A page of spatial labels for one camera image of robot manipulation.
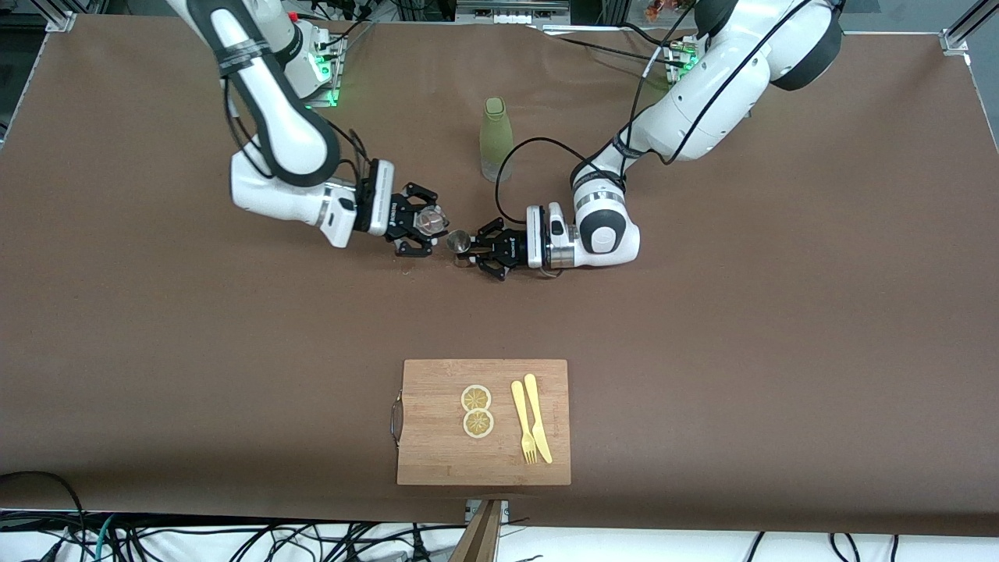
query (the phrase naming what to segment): metal handle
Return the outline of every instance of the metal handle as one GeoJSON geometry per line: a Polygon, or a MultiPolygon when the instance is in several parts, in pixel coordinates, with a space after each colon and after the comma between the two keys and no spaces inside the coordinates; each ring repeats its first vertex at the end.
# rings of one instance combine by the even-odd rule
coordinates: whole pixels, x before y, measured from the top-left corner
{"type": "Polygon", "coordinates": [[[403,391],[399,391],[399,396],[396,397],[396,401],[392,403],[392,415],[389,417],[389,432],[392,433],[392,440],[396,443],[396,450],[399,450],[399,440],[403,437],[403,419],[400,418],[399,422],[399,435],[396,434],[396,412],[403,407],[403,391]]]}

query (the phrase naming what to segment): knife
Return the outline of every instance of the knife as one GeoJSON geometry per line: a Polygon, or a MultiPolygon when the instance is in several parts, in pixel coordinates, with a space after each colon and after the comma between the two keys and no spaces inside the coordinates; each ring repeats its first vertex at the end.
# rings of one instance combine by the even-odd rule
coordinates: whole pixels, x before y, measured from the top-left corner
{"type": "Polygon", "coordinates": [[[537,452],[541,454],[544,462],[551,464],[551,451],[548,450],[548,439],[544,436],[544,426],[541,425],[541,404],[537,401],[537,379],[534,378],[534,375],[527,373],[523,377],[523,386],[527,389],[530,410],[534,414],[534,426],[530,430],[534,436],[534,444],[537,445],[537,452]]]}

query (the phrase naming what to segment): water bottle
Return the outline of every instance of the water bottle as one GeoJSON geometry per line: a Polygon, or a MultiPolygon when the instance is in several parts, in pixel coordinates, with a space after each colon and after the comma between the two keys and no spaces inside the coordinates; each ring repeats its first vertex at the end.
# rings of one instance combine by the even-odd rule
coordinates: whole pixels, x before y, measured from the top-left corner
{"type": "MultiPolygon", "coordinates": [[[[483,126],[479,131],[479,151],[482,156],[483,175],[496,183],[500,174],[500,165],[506,155],[513,150],[513,130],[506,116],[506,104],[502,98],[486,100],[483,111],[483,126]]],[[[511,165],[509,162],[502,169],[499,181],[509,179],[511,165]]]]}

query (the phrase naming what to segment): black cable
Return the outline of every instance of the black cable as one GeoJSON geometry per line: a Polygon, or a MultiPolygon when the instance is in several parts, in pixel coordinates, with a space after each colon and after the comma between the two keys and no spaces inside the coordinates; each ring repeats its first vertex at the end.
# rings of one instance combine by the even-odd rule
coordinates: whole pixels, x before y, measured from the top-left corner
{"type": "Polygon", "coordinates": [[[430,9],[430,8],[433,7],[433,5],[429,4],[429,3],[428,4],[424,4],[423,6],[404,6],[404,5],[402,5],[402,4],[399,3],[399,0],[389,0],[389,3],[395,4],[395,6],[397,8],[399,8],[400,10],[409,10],[410,12],[413,13],[413,17],[414,18],[416,17],[417,12],[426,12],[428,9],[430,9]]]}
{"type": "MultiPolygon", "coordinates": [[[[860,552],[857,551],[857,543],[853,542],[853,537],[849,533],[843,533],[846,535],[846,540],[850,543],[850,548],[853,549],[853,562],[860,562],[860,552]]],[[[839,551],[839,547],[836,546],[836,533],[829,533],[829,546],[832,547],[832,551],[836,553],[836,556],[842,562],[850,562],[843,556],[843,553],[839,551]]]]}
{"type": "MultiPolygon", "coordinates": [[[[687,6],[686,9],[683,10],[683,13],[680,14],[679,19],[677,19],[676,22],[673,23],[672,27],[669,28],[669,31],[667,31],[666,34],[662,36],[662,40],[655,42],[656,51],[660,50],[666,43],[668,43],[670,41],[670,37],[673,36],[673,33],[676,33],[676,29],[679,28],[680,23],[687,16],[687,14],[690,13],[690,10],[693,9],[693,5],[694,5],[694,3],[691,3],[689,6],[687,6]]],[[[638,79],[638,87],[634,89],[634,99],[631,100],[631,113],[628,115],[628,119],[627,119],[627,137],[625,138],[625,141],[624,141],[624,146],[627,146],[627,147],[631,146],[631,129],[633,128],[633,125],[634,125],[634,119],[635,119],[635,115],[634,114],[635,114],[635,111],[637,111],[637,109],[638,109],[638,98],[641,97],[641,87],[645,85],[645,79],[646,79],[647,76],[648,76],[647,73],[642,72],[641,78],[638,79]]],[[[693,127],[690,127],[690,130],[687,131],[687,136],[689,136],[691,132],[693,132],[693,127]]],[[[627,162],[627,157],[625,156],[624,158],[621,159],[621,169],[618,171],[619,172],[618,175],[620,177],[624,177],[624,164],[626,162],[627,162]]]]}
{"type": "Polygon", "coordinates": [[[316,533],[316,542],[319,543],[319,559],[322,560],[323,556],[326,554],[325,552],[323,552],[323,542],[325,542],[325,541],[323,541],[320,538],[319,526],[318,525],[315,525],[315,524],[313,525],[313,532],[316,533]]]}
{"type": "MultiPolygon", "coordinates": [[[[683,15],[685,16],[686,12],[689,12],[690,8],[692,8],[692,7],[693,7],[693,4],[691,4],[690,6],[687,6],[687,9],[683,12],[683,15]]],[[[635,25],[635,24],[633,24],[633,23],[631,23],[629,21],[621,22],[620,25],[618,25],[617,27],[624,27],[624,28],[627,28],[627,29],[630,29],[630,30],[634,31],[635,33],[637,33],[638,35],[640,35],[642,39],[644,39],[645,41],[648,41],[649,43],[655,45],[656,47],[661,47],[662,46],[661,42],[659,40],[657,40],[655,37],[652,37],[651,35],[645,33],[644,29],[638,27],[637,25],[635,25]]],[[[676,30],[676,25],[674,24],[673,25],[673,31],[675,31],[675,30],[676,30]]],[[[668,38],[670,35],[672,35],[672,31],[666,34],[666,38],[668,38]]]]}
{"type": "MultiPolygon", "coordinates": [[[[274,174],[267,174],[267,173],[265,173],[264,170],[262,170],[260,168],[260,166],[257,165],[257,162],[254,161],[254,159],[250,157],[250,154],[247,153],[247,150],[246,150],[246,147],[244,146],[244,143],[240,140],[240,136],[236,133],[236,127],[233,126],[233,113],[232,113],[232,111],[230,111],[231,108],[229,107],[229,79],[228,78],[223,78],[222,82],[223,82],[223,87],[222,87],[222,89],[223,89],[222,105],[225,108],[225,112],[226,112],[226,124],[229,125],[229,134],[232,135],[233,142],[236,143],[236,146],[239,148],[240,152],[243,153],[243,157],[246,158],[248,162],[250,162],[250,165],[253,166],[253,169],[256,170],[258,174],[260,174],[261,176],[263,176],[263,177],[265,177],[267,179],[273,178],[274,174]]],[[[261,151],[261,154],[263,154],[263,151],[261,150],[261,147],[257,146],[257,144],[253,142],[253,138],[252,137],[249,137],[247,139],[247,142],[249,142],[251,145],[253,145],[254,148],[256,148],[258,151],[261,151]]]]}
{"type": "Polygon", "coordinates": [[[278,554],[279,550],[281,550],[282,548],[284,548],[285,545],[287,545],[288,543],[294,542],[295,541],[295,537],[298,536],[298,535],[301,535],[302,533],[304,533],[305,530],[308,529],[308,528],[309,528],[309,525],[303,525],[302,527],[298,528],[297,530],[292,531],[292,534],[288,535],[287,537],[282,537],[281,539],[276,538],[275,535],[274,535],[275,531],[277,531],[278,529],[271,529],[271,540],[274,542],[274,544],[271,545],[271,551],[268,552],[267,558],[265,560],[268,560],[268,561],[274,560],[274,557],[278,554]]]}
{"type": "MultiPolygon", "coordinates": [[[[83,533],[83,540],[86,541],[87,522],[84,519],[83,515],[84,514],[83,504],[80,503],[80,496],[76,494],[76,490],[73,489],[73,486],[71,486],[70,483],[67,482],[66,479],[63,478],[62,476],[59,476],[58,474],[53,474],[51,472],[46,472],[44,470],[21,470],[17,472],[8,472],[7,474],[0,475],[0,484],[3,484],[4,482],[7,482],[9,480],[20,478],[22,476],[41,476],[43,478],[48,478],[49,480],[55,480],[56,482],[59,483],[60,486],[62,486],[69,493],[69,496],[73,499],[73,505],[76,507],[76,513],[80,517],[80,531],[83,533]]],[[[80,549],[80,562],[84,562],[84,560],[86,559],[85,550],[86,549],[80,549]]]]}
{"type": "Polygon", "coordinates": [[[760,531],[756,533],[756,538],[752,540],[752,546],[749,547],[749,554],[746,555],[745,562],[752,562],[752,559],[756,557],[756,549],[759,548],[759,542],[763,540],[763,535],[766,531],[760,531]]]}
{"type": "MultiPolygon", "coordinates": [[[[631,57],[633,59],[648,60],[648,57],[644,55],[639,55],[638,53],[629,53],[627,51],[621,51],[619,49],[611,49],[610,47],[604,47],[603,45],[595,45],[593,43],[586,43],[585,41],[576,41],[575,39],[569,39],[568,37],[555,37],[566,43],[572,43],[573,45],[582,45],[583,47],[589,47],[590,49],[597,49],[599,51],[606,51],[608,53],[614,53],[615,55],[622,55],[625,57],[631,57]]],[[[666,64],[669,66],[674,66],[676,68],[683,68],[683,63],[676,60],[666,60],[663,58],[655,59],[655,62],[660,64],[666,64]]]]}
{"type": "Polygon", "coordinates": [[[104,542],[111,549],[111,559],[125,562],[125,553],[122,550],[122,545],[118,542],[118,533],[116,532],[116,529],[108,529],[107,532],[108,535],[104,537],[104,542]]]}
{"type": "Polygon", "coordinates": [[[519,150],[521,146],[524,146],[526,144],[530,144],[532,142],[546,142],[546,143],[558,146],[562,150],[564,150],[564,151],[568,152],[569,154],[571,154],[572,156],[575,156],[576,158],[578,158],[580,162],[582,162],[584,164],[588,164],[591,168],[593,168],[594,170],[596,170],[596,172],[598,174],[600,174],[601,176],[603,176],[603,178],[606,179],[607,181],[609,181],[611,184],[618,185],[617,180],[615,180],[613,178],[613,176],[610,175],[609,172],[607,172],[606,170],[601,170],[600,168],[597,168],[596,166],[593,166],[589,162],[588,158],[586,158],[585,156],[583,156],[583,155],[579,154],[578,152],[572,150],[570,147],[568,147],[564,143],[562,143],[560,141],[556,141],[555,139],[551,139],[551,138],[548,138],[548,137],[531,137],[531,138],[529,138],[529,139],[527,139],[525,141],[520,142],[516,146],[514,146],[513,149],[510,150],[508,154],[506,154],[506,157],[503,158],[502,164],[499,165],[499,173],[497,173],[497,181],[496,181],[496,186],[495,186],[496,190],[494,192],[494,195],[495,195],[495,198],[496,198],[497,210],[499,211],[499,215],[502,216],[502,218],[506,219],[507,221],[509,221],[509,222],[511,222],[513,224],[526,224],[525,221],[514,219],[514,218],[510,217],[509,215],[507,215],[506,212],[502,210],[502,205],[500,204],[500,178],[502,177],[502,170],[503,170],[503,168],[506,167],[506,162],[509,162],[509,159],[510,159],[510,157],[513,156],[513,153],[515,153],[517,150],[519,150]]]}
{"type": "MultiPolygon", "coordinates": [[[[358,541],[361,540],[361,537],[365,533],[371,531],[372,529],[378,526],[375,523],[360,523],[358,524],[357,529],[355,529],[354,525],[355,524],[352,523],[351,526],[348,527],[348,532],[347,535],[344,537],[344,540],[340,541],[334,547],[334,549],[330,552],[330,554],[327,555],[324,562],[333,562],[342,553],[350,553],[351,551],[354,550],[354,545],[358,544],[358,541]]],[[[377,543],[375,540],[373,540],[369,544],[380,544],[380,543],[377,543]]]]}
{"type": "Polygon", "coordinates": [[[323,8],[323,6],[319,2],[316,2],[316,0],[313,0],[312,8],[313,10],[319,8],[319,11],[323,12],[323,15],[326,16],[327,21],[333,21],[333,18],[330,17],[330,14],[326,13],[326,10],[323,8]]]}
{"type": "MultiPolygon", "coordinates": [[[[421,531],[437,531],[437,530],[441,530],[441,529],[465,529],[465,528],[466,528],[465,525],[432,525],[430,527],[421,527],[420,530],[421,531]]],[[[365,546],[364,548],[358,550],[354,555],[352,555],[350,558],[348,558],[344,562],[357,562],[358,560],[361,559],[361,555],[364,554],[364,552],[366,550],[368,550],[370,548],[374,548],[374,547],[376,547],[376,546],[378,546],[380,544],[383,544],[385,542],[394,541],[394,540],[396,540],[398,538],[405,537],[406,535],[410,535],[410,534],[413,534],[413,530],[412,529],[408,530],[408,531],[402,531],[402,532],[396,533],[394,535],[389,535],[387,537],[382,537],[377,542],[373,542],[373,543],[369,544],[368,546],[365,546]]]]}
{"type": "Polygon", "coordinates": [[[252,537],[247,539],[242,545],[240,545],[238,549],[236,549],[236,552],[234,552],[232,557],[229,558],[229,562],[238,562],[240,560],[243,560],[243,557],[246,556],[247,552],[250,552],[250,549],[253,548],[253,545],[256,544],[261,537],[269,533],[271,529],[274,529],[276,527],[279,527],[279,525],[268,525],[267,527],[264,527],[263,529],[260,529],[259,531],[254,533],[252,537]]]}
{"type": "Polygon", "coordinates": [[[152,552],[146,550],[146,547],[142,545],[142,541],[139,540],[139,530],[131,525],[127,525],[125,531],[125,539],[135,545],[136,552],[139,553],[139,559],[142,562],[149,562],[149,558],[152,558],[154,562],[163,562],[158,557],[156,557],[152,552]]]}
{"type": "Polygon", "coordinates": [[[410,562],[430,562],[431,553],[424,545],[424,536],[420,533],[420,526],[413,524],[413,556],[410,562]]]}
{"type": "Polygon", "coordinates": [[[296,547],[296,548],[300,548],[300,549],[302,549],[302,550],[304,550],[304,551],[308,552],[308,553],[309,553],[309,556],[311,556],[311,557],[312,557],[312,559],[313,559],[313,560],[312,560],[312,562],[318,562],[318,559],[316,558],[316,553],[315,553],[315,552],[313,552],[313,551],[312,551],[312,549],[309,549],[309,548],[306,548],[305,546],[303,546],[303,545],[301,545],[301,544],[299,544],[299,543],[295,542],[294,540],[293,540],[293,541],[291,541],[291,544],[292,544],[292,546],[294,546],[294,547],[296,547]]]}
{"type": "Polygon", "coordinates": [[[257,150],[261,150],[260,145],[257,144],[257,143],[255,143],[255,142],[253,142],[253,135],[251,135],[250,131],[247,130],[246,126],[243,124],[243,120],[240,119],[240,116],[239,115],[235,115],[235,116],[232,115],[232,111],[231,111],[232,107],[229,105],[229,102],[230,102],[230,100],[232,98],[230,97],[230,93],[229,93],[229,79],[228,78],[226,78],[226,79],[224,79],[222,81],[222,95],[226,98],[226,111],[227,111],[226,115],[230,116],[230,119],[233,119],[234,121],[236,121],[236,124],[239,125],[240,130],[243,131],[243,136],[245,136],[247,138],[247,142],[249,142],[250,144],[252,144],[253,147],[256,148],[257,150]]]}
{"type": "Polygon", "coordinates": [[[340,161],[340,164],[347,164],[348,166],[351,167],[352,170],[354,170],[354,186],[355,187],[360,186],[361,185],[361,172],[358,171],[358,167],[357,167],[357,165],[354,164],[354,161],[353,160],[349,160],[347,158],[344,158],[343,160],[340,161]]]}
{"type": "Polygon", "coordinates": [[[776,33],[785,23],[787,23],[787,20],[791,19],[794,16],[794,14],[798,13],[798,11],[801,10],[801,8],[804,8],[809,3],[811,3],[811,0],[801,0],[801,2],[798,3],[798,5],[794,6],[794,8],[792,8],[790,11],[784,14],[784,17],[780,18],[780,20],[777,22],[776,25],[770,28],[770,31],[768,31],[766,35],[764,35],[763,38],[759,40],[759,43],[756,43],[756,46],[753,47],[752,51],[750,51],[749,54],[746,55],[744,59],[742,59],[742,62],[740,62],[738,66],[735,67],[735,70],[732,71],[732,73],[729,74],[727,78],[725,78],[725,80],[721,83],[721,86],[719,86],[718,89],[715,90],[714,94],[712,94],[711,97],[707,100],[707,103],[704,105],[704,108],[700,110],[700,113],[697,114],[697,117],[693,120],[693,122],[690,123],[690,127],[687,129],[686,134],[683,135],[683,139],[680,140],[680,144],[676,147],[676,150],[673,151],[673,155],[669,158],[668,161],[663,161],[662,162],[663,165],[668,166],[669,164],[672,164],[676,160],[676,157],[679,156],[680,151],[683,150],[683,147],[686,145],[687,141],[690,140],[690,135],[692,135],[693,132],[697,129],[697,125],[700,124],[700,120],[704,118],[704,115],[707,114],[707,110],[711,108],[711,105],[713,105],[715,100],[718,99],[718,96],[721,95],[721,92],[725,91],[725,88],[728,87],[728,84],[730,84],[732,80],[734,80],[735,77],[738,76],[739,72],[741,72],[742,69],[745,68],[747,64],[749,64],[749,61],[751,61],[753,57],[756,56],[756,53],[763,47],[763,45],[766,44],[767,41],[770,40],[770,37],[773,37],[773,34],[776,33]]]}
{"type": "Polygon", "coordinates": [[[348,28],[347,28],[347,31],[345,31],[345,32],[343,32],[343,33],[337,33],[337,34],[336,34],[336,35],[337,35],[337,37],[336,37],[335,39],[331,39],[330,41],[328,41],[328,42],[326,42],[326,43],[320,43],[320,45],[319,45],[319,48],[320,48],[320,49],[325,49],[325,48],[327,48],[327,47],[330,47],[330,46],[332,46],[332,45],[335,45],[335,44],[336,44],[336,43],[338,43],[338,42],[339,42],[340,40],[342,40],[342,39],[344,39],[345,37],[347,37],[348,35],[350,35],[350,34],[351,34],[351,32],[352,32],[352,31],[354,31],[354,28],[356,28],[356,27],[358,27],[359,25],[361,25],[361,24],[365,23],[366,21],[369,21],[369,20],[368,20],[368,18],[358,18],[358,19],[357,19],[357,21],[355,21],[354,23],[352,23],[352,24],[351,24],[351,27],[348,27],[348,28]]]}
{"type": "MultiPolygon", "coordinates": [[[[153,535],[158,535],[160,533],[174,533],[174,534],[178,534],[178,535],[216,535],[216,534],[226,534],[226,533],[256,533],[256,532],[260,531],[262,528],[263,529],[267,529],[267,527],[261,527],[261,528],[258,528],[258,527],[248,527],[248,528],[240,528],[240,529],[216,529],[216,530],[213,530],[213,531],[195,531],[195,530],[191,530],[191,529],[153,529],[153,530],[144,531],[141,535],[139,535],[139,538],[144,539],[146,537],[151,537],[153,535]]],[[[275,530],[277,530],[277,531],[291,531],[293,529],[290,528],[290,527],[276,527],[275,530]]]]}
{"type": "Polygon", "coordinates": [[[368,165],[371,165],[372,161],[371,161],[371,159],[370,159],[370,158],[368,158],[368,154],[367,154],[367,152],[365,152],[365,151],[364,151],[364,146],[365,146],[365,145],[364,145],[364,143],[360,143],[360,140],[361,140],[361,139],[360,139],[360,137],[358,137],[358,141],[359,141],[359,142],[358,142],[358,143],[355,143],[354,139],[353,139],[353,138],[351,138],[351,137],[350,137],[350,136],[349,136],[349,135],[348,135],[347,133],[345,133],[343,129],[341,129],[341,128],[340,128],[340,127],[338,127],[338,126],[337,126],[336,124],[334,124],[334,122],[333,122],[333,121],[330,121],[330,120],[329,120],[329,119],[327,119],[326,117],[323,117],[323,119],[324,119],[324,120],[325,120],[325,121],[326,121],[327,123],[329,123],[331,127],[333,127],[333,130],[334,130],[334,131],[337,131],[337,133],[339,133],[339,134],[340,134],[340,136],[344,137],[344,139],[345,139],[345,140],[347,140],[347,142],[348,142],[348,143],[350,143],[350,145],[351,145],[351,146],[353,146],[353,147],[354,147],[354,149],[355,149],[355,150],[357,150],[357,151],[358,151],[358,152],[359,152],[359,153],[361,154],[361,157],[362,157],[362,158],[364,159],[364,161],[365,161],[365,162],[367,162],[367,163],[368,163],[368,165]]]}

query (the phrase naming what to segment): brown table cover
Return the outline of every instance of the brown table cover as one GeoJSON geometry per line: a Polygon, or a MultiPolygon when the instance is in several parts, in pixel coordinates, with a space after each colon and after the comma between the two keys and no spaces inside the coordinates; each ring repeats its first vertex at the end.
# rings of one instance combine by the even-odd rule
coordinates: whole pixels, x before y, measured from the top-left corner
{"type": "MultiPolygon", "coordinates": [[[[519,26],[378,25],[324,113],[474,229],[497,215],[485,98],[516,139],[588,154],[641,66],[519,26]]],[[[0,470],[60,473],[94,510],[455,521],[492,493],[537,525],[999,529],[999,157],[933,36],[849,36],[710,156],[642,160],[637,261],[557,280],[333,249],[237,209],[233,150],[180,20],[49,38],[0,153],[0,470]],[[404,359],[460,357],[568,360],[571,486],[395,484],[404,359]]],[[[504,204],[567,203],[573,165],[525,148],[504,204]]],[[[0,505],[69,506],[28,481],[0,505]]]]}

